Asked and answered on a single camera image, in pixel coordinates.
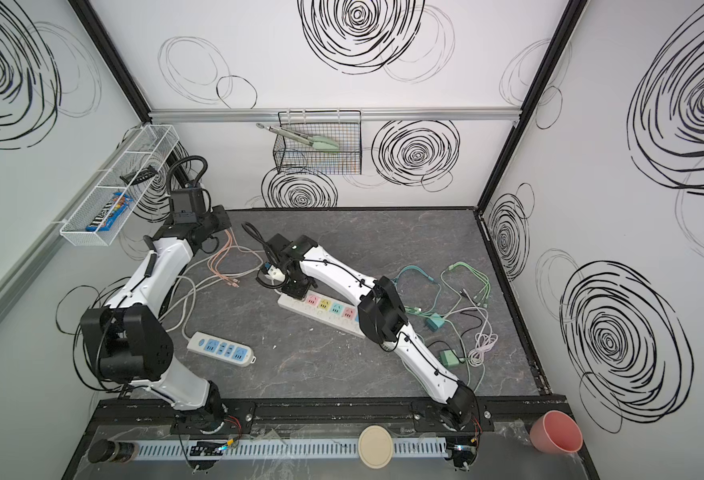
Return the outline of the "white multicolour power strip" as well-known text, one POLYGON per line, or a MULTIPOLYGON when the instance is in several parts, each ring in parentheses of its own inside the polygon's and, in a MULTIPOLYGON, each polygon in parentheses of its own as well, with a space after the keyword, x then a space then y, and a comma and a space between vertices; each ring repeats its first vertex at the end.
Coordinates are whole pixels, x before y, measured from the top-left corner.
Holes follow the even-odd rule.
POLYGON ((290 312, 318 321, 343 333, 364 338, 355 306, 310 290, 303 300, 281 293, 278 305, 290 312))

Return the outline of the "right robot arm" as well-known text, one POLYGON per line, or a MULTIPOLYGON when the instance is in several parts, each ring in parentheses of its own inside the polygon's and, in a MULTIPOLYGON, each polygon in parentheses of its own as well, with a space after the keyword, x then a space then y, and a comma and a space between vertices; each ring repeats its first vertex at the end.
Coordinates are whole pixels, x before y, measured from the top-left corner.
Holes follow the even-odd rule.
POLYGON ((305 235, 294 241, 281 234, 265 239, 253 224, 245 222, 243 228, 266 255, 256 274, 257 283, 296 300, 305 299, 319 283, 331 287, 357 308, 363 335, 381 349, 395 353, 412 372, 441 407, 446 424, 460 430, 474 422, 476 394, 418 337, 393 280, 356 271, 305 235))

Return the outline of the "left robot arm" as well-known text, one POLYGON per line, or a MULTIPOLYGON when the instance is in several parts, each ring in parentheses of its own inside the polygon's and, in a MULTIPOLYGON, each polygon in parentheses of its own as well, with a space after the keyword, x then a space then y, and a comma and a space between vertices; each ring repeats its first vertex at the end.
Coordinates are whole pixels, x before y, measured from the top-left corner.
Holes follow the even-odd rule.
POLYGON ((170 214, 145 236, 144 260, 104 306, 86 310, 80 332, 87 366, 101 382, 144 389, 168 403, 204 434, 225 422, 218 387, 194 374, 175 355, 159 316, 180 274, 202 244, 230 222, 206 190, 188 184, 169 192, 170 214))

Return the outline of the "green charger plug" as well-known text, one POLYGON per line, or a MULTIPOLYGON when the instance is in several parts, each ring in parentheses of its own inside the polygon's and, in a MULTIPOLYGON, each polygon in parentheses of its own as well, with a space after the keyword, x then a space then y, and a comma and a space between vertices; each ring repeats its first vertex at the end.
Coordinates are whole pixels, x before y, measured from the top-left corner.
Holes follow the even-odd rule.
POLYGON ((448 369, 458 367, 462 363, 453 350, 442 350, 439 353, 439 360, 448 369))

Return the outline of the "black remote control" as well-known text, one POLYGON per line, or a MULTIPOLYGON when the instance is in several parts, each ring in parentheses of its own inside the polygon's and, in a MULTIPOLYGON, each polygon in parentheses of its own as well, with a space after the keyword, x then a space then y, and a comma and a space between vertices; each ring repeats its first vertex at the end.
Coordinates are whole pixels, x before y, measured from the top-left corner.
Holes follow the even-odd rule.
POLYGON ((121 175, 120 179, 126 186, 134 186, 152 180, 157 175, 158 171, 153 166, 146 166, 139 170, 121 175))

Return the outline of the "blue candy packet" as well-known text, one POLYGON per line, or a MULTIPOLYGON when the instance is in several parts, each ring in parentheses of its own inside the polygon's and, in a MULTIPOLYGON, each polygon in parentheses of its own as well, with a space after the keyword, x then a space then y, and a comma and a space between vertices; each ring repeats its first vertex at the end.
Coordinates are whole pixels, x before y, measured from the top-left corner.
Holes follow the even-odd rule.
POLYGON ((118 218, 130 207, 133 198, 120 192, 114 192, 104 207, 86 226, 86 232, 110 231, 118 218))

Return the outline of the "green kitchen tongs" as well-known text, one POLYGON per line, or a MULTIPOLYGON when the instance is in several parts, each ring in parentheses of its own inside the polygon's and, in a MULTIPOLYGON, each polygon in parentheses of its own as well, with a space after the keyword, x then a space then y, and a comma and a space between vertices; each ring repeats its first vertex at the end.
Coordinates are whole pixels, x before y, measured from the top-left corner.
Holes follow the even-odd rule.
POLYGON ((299 132, 290 131, 282 127, 267 126, 262 123, 257 123, 256 126, 259 129, 268 130, 269 132, 277 136, 293 140, 302 145, 311 147, 312 149, 317 151, 338 152, 340 150, 340 145, 336 141, 325 136, 307 135, 299 132))

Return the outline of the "white blue power strip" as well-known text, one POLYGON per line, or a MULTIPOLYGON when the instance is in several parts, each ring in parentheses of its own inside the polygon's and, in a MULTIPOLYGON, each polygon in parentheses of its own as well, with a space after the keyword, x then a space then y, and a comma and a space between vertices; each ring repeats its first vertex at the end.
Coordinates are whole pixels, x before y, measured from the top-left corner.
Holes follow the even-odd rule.
POLYGON ((187 349, 239 367, 247 367, 256 362, 256 356, 251 347, 204 332, 196 332, 188 340, 187 349))

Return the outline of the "beige round lid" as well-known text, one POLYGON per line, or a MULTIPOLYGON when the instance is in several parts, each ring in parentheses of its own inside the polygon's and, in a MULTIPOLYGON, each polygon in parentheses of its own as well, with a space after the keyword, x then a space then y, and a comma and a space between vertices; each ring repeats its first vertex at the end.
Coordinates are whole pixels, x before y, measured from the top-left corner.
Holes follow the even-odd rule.
POLYGON ((360 460, 374 470, 383 469, 394 457, 394 440, 382 426, 367 427, 358 438, 360 460))

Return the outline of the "black cylindrical jar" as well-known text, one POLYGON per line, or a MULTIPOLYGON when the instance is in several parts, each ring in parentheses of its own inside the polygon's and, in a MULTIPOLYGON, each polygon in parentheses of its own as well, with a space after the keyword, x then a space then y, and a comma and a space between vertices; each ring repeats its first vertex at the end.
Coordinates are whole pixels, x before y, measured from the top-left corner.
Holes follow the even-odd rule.
POLYGON ((87 459, 91 464, 128 463, 133 461, 138 453, 139 446, 134 442, 101 439, 90 446, 87 459))

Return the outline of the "pink plastic cup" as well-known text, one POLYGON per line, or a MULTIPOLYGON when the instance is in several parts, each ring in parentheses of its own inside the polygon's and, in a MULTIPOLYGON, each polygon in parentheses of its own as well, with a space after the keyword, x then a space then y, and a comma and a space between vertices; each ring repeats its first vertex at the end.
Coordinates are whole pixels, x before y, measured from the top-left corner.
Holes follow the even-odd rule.
POLYGON ((530 438, 537 450, 547 454, 576 454, 584 445, 576 421, 557 410, 547 412, 533 424, 530 438))

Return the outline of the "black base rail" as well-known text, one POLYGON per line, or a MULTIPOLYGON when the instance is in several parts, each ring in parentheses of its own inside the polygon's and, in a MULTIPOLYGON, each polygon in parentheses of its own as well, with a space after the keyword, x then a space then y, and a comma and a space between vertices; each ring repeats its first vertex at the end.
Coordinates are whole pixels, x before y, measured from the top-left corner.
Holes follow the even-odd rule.
MULTIPOLYGON (((448 432, 447 415, 426 397, 370 398, 266 398, 226 399, 225 434, 249 433, 255 426, 305 424, 386 424, 416 432, 448 432)), ((565 397, 485 396, 470 409, 480 428, 493 431, 498 422, 521 419, 532 423, 549 411, 567 415, 572 409, 565 397)), ((174 433, 199 434, 199 421, 174 410, 163 400, 120 398, 98 404, 89 422, 97 426, 168 425, 174 433)))

